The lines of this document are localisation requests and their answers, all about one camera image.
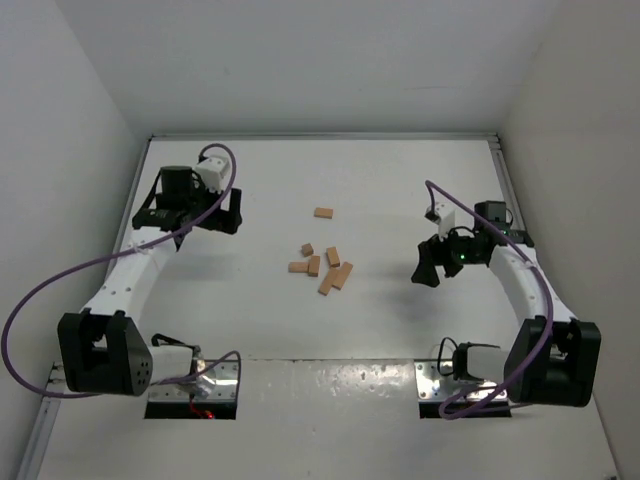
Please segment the wood block one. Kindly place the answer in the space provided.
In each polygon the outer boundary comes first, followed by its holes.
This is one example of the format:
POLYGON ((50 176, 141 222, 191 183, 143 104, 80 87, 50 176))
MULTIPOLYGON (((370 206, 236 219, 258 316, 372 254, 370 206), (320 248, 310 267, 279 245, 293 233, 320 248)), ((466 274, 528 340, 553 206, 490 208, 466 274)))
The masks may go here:
POLYGON ((290 273, 307 273, 309 271, 309 263, 308 262, 290 262, 288 264, 288 271, 290 273))

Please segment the wood block five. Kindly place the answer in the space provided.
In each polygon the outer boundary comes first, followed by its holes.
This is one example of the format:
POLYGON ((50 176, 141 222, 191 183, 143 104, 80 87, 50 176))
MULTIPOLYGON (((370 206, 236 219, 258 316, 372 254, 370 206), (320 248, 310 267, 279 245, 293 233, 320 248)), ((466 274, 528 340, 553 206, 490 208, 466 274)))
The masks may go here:
POLYGON ((349 278, 352 270, 353 265, 349 262, 344 262, 337 270, 337 274, 332 283, 332 287, 341 290, 344 287, 346 280, 349 278))

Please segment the wood block two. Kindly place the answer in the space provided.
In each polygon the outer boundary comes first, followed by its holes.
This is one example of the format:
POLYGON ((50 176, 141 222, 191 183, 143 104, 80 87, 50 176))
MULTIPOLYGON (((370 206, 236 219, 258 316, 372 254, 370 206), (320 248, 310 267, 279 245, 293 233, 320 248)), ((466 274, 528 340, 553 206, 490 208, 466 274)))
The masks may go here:
POLYGON ((307 273, 311 277, 318 277, 320 271, 321 258, 319 255, 312 255, 308 262, 307 273))

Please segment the wood block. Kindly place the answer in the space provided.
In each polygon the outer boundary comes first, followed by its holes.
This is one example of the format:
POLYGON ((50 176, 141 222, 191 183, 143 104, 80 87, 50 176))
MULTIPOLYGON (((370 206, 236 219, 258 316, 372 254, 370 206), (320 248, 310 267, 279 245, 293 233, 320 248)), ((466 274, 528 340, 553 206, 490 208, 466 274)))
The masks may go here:
POLYGON ((334 210, 331 208, 317 207, 314 209, 314 217, 321 219, 332 219, 334 210))

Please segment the wood block three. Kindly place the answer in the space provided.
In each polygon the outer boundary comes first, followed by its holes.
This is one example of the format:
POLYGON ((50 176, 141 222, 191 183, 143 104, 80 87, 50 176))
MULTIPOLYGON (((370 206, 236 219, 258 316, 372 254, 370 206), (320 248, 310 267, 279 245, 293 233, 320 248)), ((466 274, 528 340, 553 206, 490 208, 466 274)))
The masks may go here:
POLYGON ((337 268, 341 265, 339 253, 335 246, 326 249, 326 256, 331 268, 337 268))

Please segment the wood block four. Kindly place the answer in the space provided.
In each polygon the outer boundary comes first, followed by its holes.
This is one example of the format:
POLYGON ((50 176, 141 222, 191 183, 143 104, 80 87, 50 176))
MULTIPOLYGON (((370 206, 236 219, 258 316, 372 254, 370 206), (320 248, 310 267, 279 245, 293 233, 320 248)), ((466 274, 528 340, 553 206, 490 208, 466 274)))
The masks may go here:
POLYGON ((329 292, 331 291, 333 284, 336 280, 336 277, 339 273, 339 269, 335 268, 335 267, 331 267, 326 276, 324 277, 323 281, 320 284, 320 287, 318 289, 318 292, 324 296, 327 296, 329 294, 329 292))

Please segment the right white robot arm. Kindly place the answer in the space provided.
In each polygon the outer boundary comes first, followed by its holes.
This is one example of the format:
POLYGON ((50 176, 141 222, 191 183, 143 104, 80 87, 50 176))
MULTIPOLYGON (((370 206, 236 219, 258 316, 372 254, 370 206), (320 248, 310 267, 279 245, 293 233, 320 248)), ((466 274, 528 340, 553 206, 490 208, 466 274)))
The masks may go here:
POLYGON ((511 225, 503 201, 474 206, 472 227, 455 222, 453 208, 436 203, 426 218, 438 232, 419 243, 419 262, 411 280, 430 288, 468 265, 484 265, 497 278, 514 310, 519 331, 510 349, 463 342, 455 345, 446 375, 462 384, 501 383, 514 403, 586 406, 592 395, 601 333, 562 302, 537 264, 530 235, 511 225))

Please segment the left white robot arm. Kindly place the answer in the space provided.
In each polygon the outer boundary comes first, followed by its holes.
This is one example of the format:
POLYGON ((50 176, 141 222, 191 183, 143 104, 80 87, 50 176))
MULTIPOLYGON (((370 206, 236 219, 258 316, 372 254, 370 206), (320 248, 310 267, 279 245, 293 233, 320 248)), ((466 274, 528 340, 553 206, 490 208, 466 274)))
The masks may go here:
POLYGON ((228 235, 242 223, 241 192, 220 157, 194 167, 159 170, 132 218, 127 255, 78 313, 67 313, 57 333, 67 387, 74 393, 140 396, 150 386, 189 381, 197 346, 139 331, 147 299, 168 262, 194 227, 228 235))

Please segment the small wood cube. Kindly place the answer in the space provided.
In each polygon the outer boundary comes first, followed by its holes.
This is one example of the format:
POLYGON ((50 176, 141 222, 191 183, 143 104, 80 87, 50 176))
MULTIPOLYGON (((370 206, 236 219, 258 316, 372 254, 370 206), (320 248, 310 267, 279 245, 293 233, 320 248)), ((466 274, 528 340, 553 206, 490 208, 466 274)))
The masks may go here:
POLYGON ((310 243, 301 246, 301 253, 304 257, 308 257, 314 254, 314 248, 310 243))

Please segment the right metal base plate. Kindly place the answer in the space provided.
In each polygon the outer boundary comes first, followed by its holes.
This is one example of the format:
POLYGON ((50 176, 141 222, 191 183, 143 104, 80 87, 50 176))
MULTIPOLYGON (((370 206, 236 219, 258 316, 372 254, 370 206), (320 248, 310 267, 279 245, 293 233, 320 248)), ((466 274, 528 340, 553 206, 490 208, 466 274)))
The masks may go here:
POLYGON ((495 390, 495 382, 483 380, 480 383, 454 380, 453 376, 443 376, 437 369, 435 360, 414 362, 417 398, 420 403, 439 404, 451 396, 464 393, 456 399, 456 404, 476 403, 495 390))

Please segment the metal base plate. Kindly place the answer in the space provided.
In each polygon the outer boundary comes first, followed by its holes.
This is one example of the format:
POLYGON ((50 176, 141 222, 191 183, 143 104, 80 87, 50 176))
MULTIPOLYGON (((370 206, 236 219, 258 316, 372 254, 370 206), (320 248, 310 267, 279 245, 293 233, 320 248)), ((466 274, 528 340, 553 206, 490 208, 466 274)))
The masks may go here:
POLYGON ((483 380, 480 383, 454 380, 453 376, 443 376, 437 369, 435 360, 414 362, 417 398, 420 403, 439 404, 451 396, 464 393, 456 399, 456 404, 476 403, 495 390, 495 382, 483 380))
POLYGON ((237 400, 240 367, 232 356, 208 370, 194 382, 152 386, 147 393, 151 403, 233 403, 237 400))

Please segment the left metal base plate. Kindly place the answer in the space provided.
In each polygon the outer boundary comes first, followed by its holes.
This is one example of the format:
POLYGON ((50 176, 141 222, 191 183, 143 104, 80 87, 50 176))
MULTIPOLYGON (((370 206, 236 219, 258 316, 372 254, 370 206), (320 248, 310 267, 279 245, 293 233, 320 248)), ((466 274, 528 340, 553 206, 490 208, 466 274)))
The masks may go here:
POLYGON ((240 367, 232 356, 208 370, 194 382, 152 386, 147 393, 151 403, 233 403, 237 400, 240 367))

